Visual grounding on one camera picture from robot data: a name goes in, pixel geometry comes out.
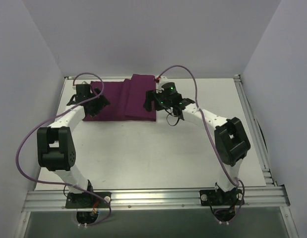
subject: folded purple towel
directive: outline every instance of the folded purple towel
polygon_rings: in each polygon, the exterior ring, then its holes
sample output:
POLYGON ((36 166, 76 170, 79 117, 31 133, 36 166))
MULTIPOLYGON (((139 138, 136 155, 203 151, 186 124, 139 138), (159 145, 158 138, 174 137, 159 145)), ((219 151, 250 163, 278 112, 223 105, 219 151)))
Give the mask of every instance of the folded purple towel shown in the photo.
MULTIPOLYGON (((156 120, 156 112, 147 112, 143 108, 145 94, 155 90, 153 75, 134 74, 124 82, 105 82, 105 97, 110 105, 104 107, 93 118, 86 116, 84 121, 121 121, 121 120, 156 120)), ((101 82, 91 82, 92 88, 102 88, 101 82)))

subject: black joint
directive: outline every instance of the black joint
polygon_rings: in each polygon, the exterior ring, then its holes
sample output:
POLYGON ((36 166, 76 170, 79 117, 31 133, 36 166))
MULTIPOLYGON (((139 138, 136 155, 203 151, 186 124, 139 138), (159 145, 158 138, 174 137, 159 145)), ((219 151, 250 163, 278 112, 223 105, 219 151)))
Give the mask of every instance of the black joint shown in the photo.
POLYGON ((234 166, 250 149, 250 142, 242 122, 238 118, 227 119, 227 123, 215 130, 216 149, 224 164, 234 166))
MULTIPOLYGON (((98 88, 95 88, 94 91, 95 93, 100 94, 100 90, 98 88)), ((96 95, 91 91, 90 84, 77 84, 76 94, 72 96, 67 105, 69 106, 69 105, 78 104, 87 99, 91 99, 95 96, 96 95)), ((107 100, 107 98, 104 95, 100 95, 98 98, 86 102, 82 106, 84 107, 86 115, 94 117, 100 112, 101 109, 103 109, 107 105, 110 105, 110 102, 107 100)))
POLYGON ((75 164, 76 151, 69 127, 41 127, 37 131, 38 162, 49 171, 66 170, 75 164), (59 142, 58 147, 50 144, 59 142))
POLYGON ((154 101, 154 91, 146 91, 145 93, 145 102, 143 107, 147 112, 152 111, 152 101, 154 101))

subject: white wall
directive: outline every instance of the white wall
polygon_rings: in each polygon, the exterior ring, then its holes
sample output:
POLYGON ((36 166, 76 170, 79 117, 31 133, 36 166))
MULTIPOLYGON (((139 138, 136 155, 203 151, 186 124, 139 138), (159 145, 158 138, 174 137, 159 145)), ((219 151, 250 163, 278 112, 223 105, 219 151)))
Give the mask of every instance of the white wall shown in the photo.
POLYGON ((307 0, 281 1, 242 80, 275 178, 307 237, 307 0))
MULTIPOLYGON (((0 0, 0 237, 12 237, 27 190, 15 152, 26 133, 56 111, 63 78, 21 0, 0 0)), ((21 165, 38 172, 35 136, 21 165)))
POLYGON ((243 72, 280 2, 23 1, 64 75, 158 74, 179 63, 216 77, 243 72))

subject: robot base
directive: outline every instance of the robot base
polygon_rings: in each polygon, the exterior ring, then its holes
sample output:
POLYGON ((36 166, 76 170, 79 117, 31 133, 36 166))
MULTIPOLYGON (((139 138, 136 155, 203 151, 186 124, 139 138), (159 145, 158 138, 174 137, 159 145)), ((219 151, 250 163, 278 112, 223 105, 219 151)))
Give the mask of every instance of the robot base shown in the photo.
POLYGON ((228 192, 223 192, 220 188, 210 190, 200 190, 200 202, 202 206, 231 206, 244 205, 244 201, 241 201, 243 192, 240 189, 232 189, 228 192))

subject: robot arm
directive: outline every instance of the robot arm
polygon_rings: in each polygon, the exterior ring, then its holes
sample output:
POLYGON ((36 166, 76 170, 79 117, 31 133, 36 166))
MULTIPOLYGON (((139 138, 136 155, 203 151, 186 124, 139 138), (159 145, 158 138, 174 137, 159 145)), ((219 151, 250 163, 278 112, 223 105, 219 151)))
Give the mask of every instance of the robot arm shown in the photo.
MULTIPOLYGON (((67 104, 65 111, 86 99, 94 97, 89 84, 76 85, 76 94, 67 104)), ((86 115, 97 115, 109 105, 105 96, 92 100, 82 106, 73 108, 64 116, 47 127, 37 131, 39 165, 58 175, 65 183, 76 185, 84 190, 92 191, 92 185, 75 165, 76 151, 71 133, 86 115)), ((69 187, 70 193, 80 194, 82 191, 69 187)))
MULTIPOLYGON (((144 108, 147 111, 154 109, 172 110, 174 116, 189 121, 204 128, 202 114, 196 103, 188 98, 182 98, 176 90, 173 82, 159 82, 157 91, 147 91, 144 108)), ((250 142, 245 129, 238 118, 227 119, 202 109, 208 127, 214 131, 216 149, 224 163, 228 175, 234 179, 238 177, 239 168, 243 158, 250 149, 250 142)), ((223 191, 228 192, 235 188, 227 176, 220 170, 216 185, 223 191)))

